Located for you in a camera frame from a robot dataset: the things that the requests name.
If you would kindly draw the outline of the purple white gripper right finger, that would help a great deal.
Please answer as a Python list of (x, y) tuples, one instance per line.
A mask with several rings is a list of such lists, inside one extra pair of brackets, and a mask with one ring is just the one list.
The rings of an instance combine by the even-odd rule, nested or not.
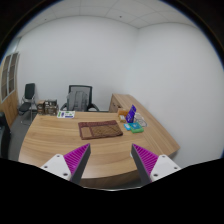
[(132, 145), (131, 155), (143, 185), (147, 185), (180, 170), (180, 167), (168, 156), (158, 156), (136, 144)]

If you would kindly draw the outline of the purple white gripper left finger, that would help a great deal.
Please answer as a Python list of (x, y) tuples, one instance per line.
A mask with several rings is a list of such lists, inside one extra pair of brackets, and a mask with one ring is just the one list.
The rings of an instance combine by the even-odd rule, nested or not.
[(41, 168), (65, 180), (79, 184), (90, 154), (91, 147), (86, 144), (65, 155), (54, 155)]

